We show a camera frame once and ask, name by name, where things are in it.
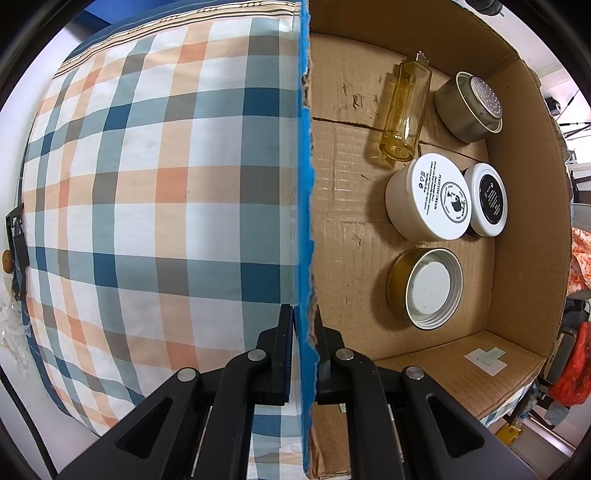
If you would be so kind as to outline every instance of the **cardboard box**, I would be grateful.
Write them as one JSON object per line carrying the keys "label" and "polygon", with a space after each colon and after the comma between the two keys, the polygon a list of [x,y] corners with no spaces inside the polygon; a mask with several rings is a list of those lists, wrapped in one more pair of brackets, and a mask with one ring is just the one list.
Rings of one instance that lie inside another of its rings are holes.
{"label": "cardboard box", "polygon": [[[564,306],[569,190],[538,80],[501,37],[450,0],[310,0],[309,8],[311,272],[324,324],[378,365],[419,365],[481,418],[540,371]],[[458,256],[465,286],[455,314],[432,331],[396,317],[385,294],[394,259],[419,246],[388,219],[384,191],[392,170],[378,149],[395,65],[413,50],[430,61],[433,91],[463,70],[485,79],[504,111],[500,134],[466,145],[443,125],[432,98],[428,103],[421,152],[440,152],[460,168],[490,162],[508,196],[500,236],[426,244]],[[507,364],[494,376],[464,357],[493,347],[506,352]],[[338,406],[314,406],[312,419],[309,475],[348,472],[346,416]]]}

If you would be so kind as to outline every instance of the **white tin lid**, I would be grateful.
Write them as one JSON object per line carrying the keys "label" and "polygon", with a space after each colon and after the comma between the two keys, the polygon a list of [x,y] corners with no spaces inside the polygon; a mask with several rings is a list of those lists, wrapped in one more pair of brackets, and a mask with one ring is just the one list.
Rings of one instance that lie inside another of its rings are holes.
{"label": "white tin lid", "polygon": [[507,222],[507,193],[498,172],[478,163],[464,172],[472,198],[470,226],[477,235],[497,236]]}
{"label": "white tin lid", "polygon": [[408,191],[417,221],[441,240],[460,238],[470,224],[472,201],[462,172],[438,153],[419,157],[410,167]]}

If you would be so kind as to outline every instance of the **blue foam edge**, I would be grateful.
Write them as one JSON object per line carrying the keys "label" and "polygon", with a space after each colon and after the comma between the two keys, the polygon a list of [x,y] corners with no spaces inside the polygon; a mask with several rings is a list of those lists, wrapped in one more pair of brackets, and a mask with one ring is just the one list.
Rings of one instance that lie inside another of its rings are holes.
{"label": "blue foam edge", "polygon": [[301,3],[301,27],[298,61],[300,88],[298,90],[298,292],[299,308],[296,316],[296,332],[300,348],[301,374],[301,433],[304,471],[310,468],[311,408],[316,397],[316,369],[320,357],[309,337],[308,312],[310,310],[310,266],[314,241],[310,232],[310,196],[314,186],[314,168],[311,165],[311,115],[304,105],[302,79],[308,72],[308,49],[310,47],[310,14],[308,2]]}

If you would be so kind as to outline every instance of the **yellow glass bottle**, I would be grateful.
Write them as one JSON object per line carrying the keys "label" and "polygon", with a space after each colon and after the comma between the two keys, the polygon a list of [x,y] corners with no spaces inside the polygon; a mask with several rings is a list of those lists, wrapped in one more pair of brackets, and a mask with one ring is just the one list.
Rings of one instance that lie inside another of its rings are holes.
{"label": "yellow glass bottle", "polygon": [[423,128],[431,70],[423,52],[416,52],[400,64],[390,110],[379,149],[389,163],[411,161],[417,152]]}

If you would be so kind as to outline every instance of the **open tin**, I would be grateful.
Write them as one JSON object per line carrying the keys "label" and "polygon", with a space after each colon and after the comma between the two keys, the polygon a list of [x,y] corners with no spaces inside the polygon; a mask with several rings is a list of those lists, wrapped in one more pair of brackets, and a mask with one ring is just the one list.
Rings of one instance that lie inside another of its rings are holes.
{"label": "open tin", "polygon": [[392,311],[421,330],[446,323],[462,298],[460,261],[446,248],[406,250],[388,274],[386,296]]}

